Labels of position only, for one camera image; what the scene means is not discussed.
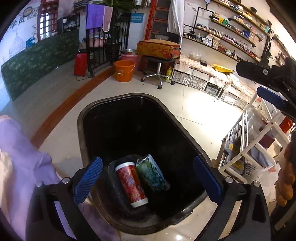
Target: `window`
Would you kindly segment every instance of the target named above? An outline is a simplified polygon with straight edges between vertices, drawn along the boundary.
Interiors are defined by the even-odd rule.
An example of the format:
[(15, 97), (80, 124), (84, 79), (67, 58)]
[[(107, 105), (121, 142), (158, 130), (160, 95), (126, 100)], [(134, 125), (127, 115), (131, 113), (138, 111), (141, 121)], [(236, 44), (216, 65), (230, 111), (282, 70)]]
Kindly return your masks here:
[(38, 13), (37, 34), (43, 40), (57, 31), (57, 12), (59, 0), (42, 0)]

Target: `yellow bottle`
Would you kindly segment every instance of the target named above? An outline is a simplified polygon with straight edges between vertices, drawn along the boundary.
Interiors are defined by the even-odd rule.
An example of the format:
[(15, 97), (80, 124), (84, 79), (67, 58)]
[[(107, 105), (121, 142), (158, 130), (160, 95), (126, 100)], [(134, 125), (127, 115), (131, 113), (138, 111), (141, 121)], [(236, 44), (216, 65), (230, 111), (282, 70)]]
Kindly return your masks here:
[(171, 74), (172, 74), (172, 67), (170, 66), (169, 67), (169, 69), (167, 70), (167, 74), (166, 74), (166, 76), (171, 76)]

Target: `orange suitcase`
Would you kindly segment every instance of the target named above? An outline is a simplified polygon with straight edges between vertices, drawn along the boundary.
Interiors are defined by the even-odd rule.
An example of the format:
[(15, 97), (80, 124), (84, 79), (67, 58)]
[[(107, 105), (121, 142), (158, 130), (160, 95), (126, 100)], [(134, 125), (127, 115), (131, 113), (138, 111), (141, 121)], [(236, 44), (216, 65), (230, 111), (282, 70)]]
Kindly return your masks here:
[(149, 39), (140, 41), (137, 44), (137, 54), (173, 60), (180, 57), (180, 44), (160, 40)]

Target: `brown floor border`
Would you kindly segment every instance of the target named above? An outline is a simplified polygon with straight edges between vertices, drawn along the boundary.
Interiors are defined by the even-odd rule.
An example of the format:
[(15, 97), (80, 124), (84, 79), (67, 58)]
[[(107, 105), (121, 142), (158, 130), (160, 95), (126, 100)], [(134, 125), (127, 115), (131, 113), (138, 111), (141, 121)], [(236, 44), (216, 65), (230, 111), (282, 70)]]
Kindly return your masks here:
[(32, 137), (31, 142), (38, 149), (41, 147), (45, 139), (56, 127), (56, 125), (64, 118), (64, 116), (89, 92), (101, 84), (104, 80), (109, 78), (115, 73), (115, 67), (112, 66), (107, 70), (103, 71), (99, 75), (95, 76), (89, 82), (81, 86), (75, 91), (74, 94), (69, 96), (41, 125), (35, 135)]

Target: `potted plant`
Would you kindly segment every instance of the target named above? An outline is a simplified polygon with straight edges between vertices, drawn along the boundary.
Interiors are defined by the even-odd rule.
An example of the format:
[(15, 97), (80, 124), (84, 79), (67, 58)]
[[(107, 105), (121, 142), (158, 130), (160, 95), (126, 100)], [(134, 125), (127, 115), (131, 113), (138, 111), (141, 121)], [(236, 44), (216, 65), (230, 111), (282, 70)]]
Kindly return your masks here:
[(120, 42), (120, 36), (125, 37), (126, 32), (124, 29), (117, 25), (120, 22), (120, 17), (124, 13), (130, 13), (132, 10), (138, 9), (134, 0), (102, 0), (93, 1), (92, 4), (101, 4), (109, 7), (113, 7), (112, 19), (110, 23), (110, 30), (107, 32), (112, 36), (112, 41), (108, 38), (105, 43), (105, 54), (108, 61), (117, 60), (122, 42)]

